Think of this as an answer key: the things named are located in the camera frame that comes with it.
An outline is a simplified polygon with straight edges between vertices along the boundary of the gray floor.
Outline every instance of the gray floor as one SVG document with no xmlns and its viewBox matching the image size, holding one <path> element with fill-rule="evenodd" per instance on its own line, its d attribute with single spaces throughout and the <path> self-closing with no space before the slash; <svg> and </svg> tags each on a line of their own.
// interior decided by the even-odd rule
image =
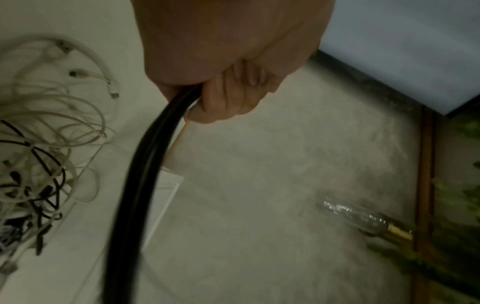
<svg viewBox="0 0 480 304">
<path fill-rule="evenodd" d="M 187 303 L 407 303 L 408 279 L 315 202 L 412 221 L 418 144 L 418 106 L 317 59 L 251 114 L 187 129 L 166 164 L 185 182 L 148 263 Z"/>
</svg>

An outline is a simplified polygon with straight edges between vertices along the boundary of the black hose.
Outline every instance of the black hose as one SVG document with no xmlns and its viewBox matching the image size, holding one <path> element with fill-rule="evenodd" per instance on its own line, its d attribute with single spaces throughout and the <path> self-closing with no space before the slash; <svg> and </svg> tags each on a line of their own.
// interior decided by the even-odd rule
<svg viewBox="0 0 480 304">
<path fill-rule="evenodd" d="M 172 136 L 201 85 L 180 92 L 147 130 L 136 149 L 111 231 L 103 277 L 103 304 L 131 304 L 147 216 Z"/>
</svg>

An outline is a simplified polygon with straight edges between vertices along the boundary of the wooden trim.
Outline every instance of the wooden trim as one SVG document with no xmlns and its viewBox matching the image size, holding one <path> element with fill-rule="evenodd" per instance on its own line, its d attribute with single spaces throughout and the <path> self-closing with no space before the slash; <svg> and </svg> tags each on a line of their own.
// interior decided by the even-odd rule
<svg viewBox="0 0 480 304">
<path fill-rule="evenodd" d="M 171 155 L 173 154 L 175 148 L 177 147 L 177 145 L 179 144 L 179 141 L 180 141 L 180 138 L 182 137 L 182 135 L 184 134 L 185 130 L 187 129 L 187 127 L 189 126 L 190 124 L 190 121 L 187 120 L 187 119 L 183 119 L 185 120 L 185 125 L 183 126 L 183 128 L 181 129 L 180 133 L 178 134 L 178 136 L 175 138 L 175 140 L 173 141 L 173 143 L 171 144 L 170 148 L 168 149 L 167 153 L 166 153 L 166 156 L 165 156 L 165 161 L 168 160 Z"/>
<path fill-rule="evenodd" d="M 431 233 L 431 216 L 434 214 L 434 178 L 435 167 L 435 114 L 423 107 L 420 119 L 420 158 L 418 166 L 417 197 L 415 205 L 415 223 L 420 231 Z M 415 238 L 414 249 L 423 256 L 429 255 L 428 241 Z M 429 280 L 421 274 L 415 274 L 411 287 L 412 304 L 429 304 Z"/>
</svg>

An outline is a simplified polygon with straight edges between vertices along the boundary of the concrete floor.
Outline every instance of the concrete floor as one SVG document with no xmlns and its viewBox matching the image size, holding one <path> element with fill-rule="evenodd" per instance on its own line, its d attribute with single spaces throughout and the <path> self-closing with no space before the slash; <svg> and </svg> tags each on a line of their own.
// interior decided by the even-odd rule
<svg viewBox="0 0 480 304">
<path fill-rule="evenodd" d="M 251 114 L 190 125 L 148 263 L 186 303 L 407 303 L 408 278 L 315 202 L 346 195 L 413 221 L 418 108 L 317 58 Z"/>
</svg>

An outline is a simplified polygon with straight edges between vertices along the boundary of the floor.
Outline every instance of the floor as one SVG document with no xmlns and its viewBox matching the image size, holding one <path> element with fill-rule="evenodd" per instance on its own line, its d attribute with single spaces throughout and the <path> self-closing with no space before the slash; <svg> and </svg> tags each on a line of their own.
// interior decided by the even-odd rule
<svg viewBox="0 0 480 304">
<path fill-rule="evenodd" d="M 315 207 L 334 193 L 414 217 L 419 106 L 345 71 L 320 56 L 251 114 L 186 130 L 145 254 L 182 302 L 408 302 L 408 278 Z"/>
</svg>

